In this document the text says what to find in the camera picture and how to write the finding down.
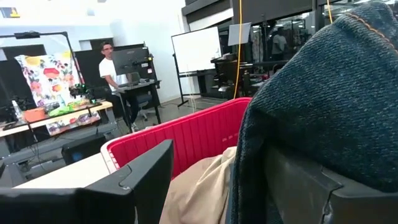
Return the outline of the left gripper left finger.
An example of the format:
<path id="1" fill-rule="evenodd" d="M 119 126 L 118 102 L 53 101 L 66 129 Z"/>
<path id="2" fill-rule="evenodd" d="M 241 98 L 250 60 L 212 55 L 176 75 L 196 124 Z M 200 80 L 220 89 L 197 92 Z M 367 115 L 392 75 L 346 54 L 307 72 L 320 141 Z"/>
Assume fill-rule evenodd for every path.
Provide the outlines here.
<path id="1" fill-rule="evenodd" d="M 1 189 L 1 223 L 158 223 L 173 166 L 164 140 L 84 188 Z"/>

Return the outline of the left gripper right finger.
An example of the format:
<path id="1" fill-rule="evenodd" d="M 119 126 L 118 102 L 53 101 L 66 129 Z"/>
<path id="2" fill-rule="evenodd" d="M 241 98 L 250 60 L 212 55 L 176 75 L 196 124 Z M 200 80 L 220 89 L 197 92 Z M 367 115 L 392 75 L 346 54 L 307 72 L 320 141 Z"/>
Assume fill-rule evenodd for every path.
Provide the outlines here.
<path id="1" fill-rule="evenodd" d="M 397 224 L 397 194 L 372 189 L 306 157 L 272 147 L 269 193 L 284 223 Z"/>

